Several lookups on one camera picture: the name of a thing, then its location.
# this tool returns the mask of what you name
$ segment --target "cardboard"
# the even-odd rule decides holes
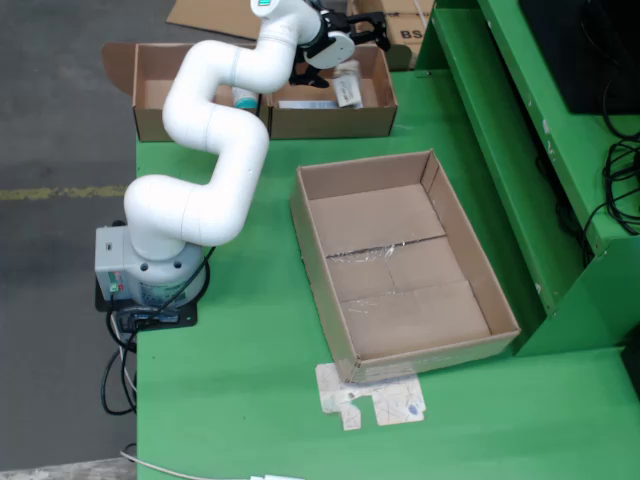
[[[434,0],[349,0],[347,11],[350,15],[385,12],[391,42],[391,49],[387,52],[389,69],[413,70],[424,40],[425,23],[428,26],[434,3]],[[356,26],[357,31],[366,29],[370,29],[366,24]]]
[[[384,137],[391,133],[398,100],[384,52],[375,45],[359,45],[352,57],[360,63],[361,93],[364,108],[283,108],[280,101],[333,101],[329,88],[287,85],[266,96],[270,108],[271,138]],[[301,71],[307,65],[299,65]],[[333,69],[323,70],[323,78],[332,83]]]
[[[167,22],[253,40],[260,31],[248,0],[176,0]]]
[[[520,333],[433,151],[301,167],[291,210],[343,381],[485,358]]]
[[[170,142],[162,123],[162,107],[173,79],[192,44],[108,43],[102,47],[107,77],[132,97],[133,114],[141,142]],[[220,86],[215,102],[233,106],[231,87]],[[269,110],[263,105],[260,118],[268,126]]]

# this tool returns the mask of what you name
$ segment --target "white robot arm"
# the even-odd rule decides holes
[[[388,46],[384,17],[348,18],[304,0],[251,0],[251,9],[262,19],[256,48],[213,40],[194,45],[164,104],[164,126],[176,143],[219,155],[211,180],[197,185],[147,175],[129,186],[128,226],[97,232],[96,275],[105,299],[163,304],[196,271],[202,246],[222,245],[242,230],[269,136],[255,115],[213,103],[218,86],[272,93],[288,81],[313,85],[322,82],[320,69],[348,59],[356,43]],[[359,21],[370,22],[375,32],[352,34],[350,25]],[[292,71],[303,60],[310,67],[300,81]],[[114,252],[114,244],[123,245],[122,251]],[[203,283],[193,281],[174,306],[190,301]]]

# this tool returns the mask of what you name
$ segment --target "concrete floor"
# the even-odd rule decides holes
[[[135,441],[133,416],[100,407],[114,346],[93,308],[94,231],[123,218],[122,198],[48,189],[134,178],[131,100],[100,47],[215,37],[166,24],[172,4],[0,0],[0,471],[113,458]]]

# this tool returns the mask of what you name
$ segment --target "open cardboard box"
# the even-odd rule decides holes
[[[398,100],[384,52],[375,45],[359,45],[351,59],[358,60],[362,74],[363,108],[314,108],[317,102],[336,102],[331,80],[333,69],[321,75],[329,88],[286,85],[267,96],[271,110],[271,138],[385,137],[391,133]],[[304,72],[306,64],[298,65]],[[295,101],[307,108],[289,108],[281,101]]]
[[[356,15],[367,12],[384,12],[387,20],[387,35],[391,49],[387,52],[387,61],[391,71],[413,70],[422,48],[429,24],[429,16],[435,0],[348,0],[347,12]],[[363,31],[367,24],[356,26]]]
[[[343,381],[489,357],[520,333],[433,151],[301,167],[291,210]]]
[[[162,107],[180,65],[192,44],[108,43],[102,62],[111,82],[133,99],[133,114],[141,142],[170,142],[162,124]],[[215,102],[233,106],[231,87],[220,86]],[[260,108],[268,125],[268,108]]]

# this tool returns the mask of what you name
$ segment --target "small item in box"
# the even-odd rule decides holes
[[[257,93],[245,90],[240,87],[233,87],[231,89],[233,95],[233,106],[243,109],[257,109],[259,96]]]
[[[362,108],[360,63],[349,60],[333,70],[333,88],[339,107]]]

